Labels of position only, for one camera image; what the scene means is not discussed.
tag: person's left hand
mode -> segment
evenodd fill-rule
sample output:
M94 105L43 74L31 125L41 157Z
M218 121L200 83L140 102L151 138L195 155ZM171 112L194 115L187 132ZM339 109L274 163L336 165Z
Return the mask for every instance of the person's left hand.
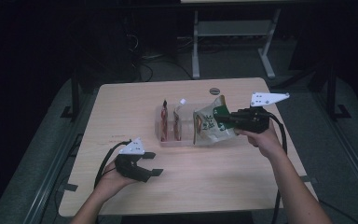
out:
M122 176L116 170L115 161L112 161L105 166L103 176L92 194L96 194L95 196L106 202L121 189L136 182L138 181Z

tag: wooden tabletop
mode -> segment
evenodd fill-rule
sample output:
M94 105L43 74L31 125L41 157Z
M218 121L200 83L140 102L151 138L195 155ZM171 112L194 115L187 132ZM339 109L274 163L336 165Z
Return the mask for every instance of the wooden tabletop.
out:
M252 92L269 92L262 78L189 80L103 85L92 109L82 144L60 206L64 217L74 216L92 192L95 176L108 150L122 141L141 137L153 160L140 160L145 169L164 169L147 183L124 188L103 206L101 215L144 215L270 209L277 186L269 161L245 136L211 147L161 147L155 135L156 107L164 99L177 103L211 103L218 88L229 111L248 107ZM265 106L282 120L276 105ZM306 175L290 135L288 155L299 175ZM114 152L111 160L117 155ZM314 194L310 183L307 183Z

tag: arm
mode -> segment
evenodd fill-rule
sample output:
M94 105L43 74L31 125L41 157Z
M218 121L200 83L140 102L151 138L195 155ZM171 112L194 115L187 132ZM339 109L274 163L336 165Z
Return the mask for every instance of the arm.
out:
M269 129L260 134L243 130L236 132L247 135L249 143L259 147L261 154L271 162L289 223L332 223L284 153L272 121Z
M137 182L122 176L116 171L115 163L110 162L103 171L97 187L83 203L71 223L94 223L103 204L129 184Z

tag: transparent box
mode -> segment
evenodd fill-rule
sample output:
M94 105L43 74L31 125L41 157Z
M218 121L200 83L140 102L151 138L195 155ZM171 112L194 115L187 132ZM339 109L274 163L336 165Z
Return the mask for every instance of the transparent box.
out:
M180 141L177 141L174 137L173 125L174 125L174 116L173 110L177 105L167 105L168 113L168 131L167 131L167 141L161 141L161 109L162 105L156 107L156 117L155 117L155 133L159 141L159 144L162 147L193 147L193 138L194 138L194 120L193 112L197 109L202 109L208 104L185 104L182 105L178 111L180 118L179 125L181 126L181 135L182 138Z

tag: snack bag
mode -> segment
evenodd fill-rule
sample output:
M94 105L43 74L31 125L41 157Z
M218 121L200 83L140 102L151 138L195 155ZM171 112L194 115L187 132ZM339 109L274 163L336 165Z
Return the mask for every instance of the snack bag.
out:
M193 112L194 146L209 146L237 136L232 124L218 123L215 115L229 115L224 95L217 97L212 104Z

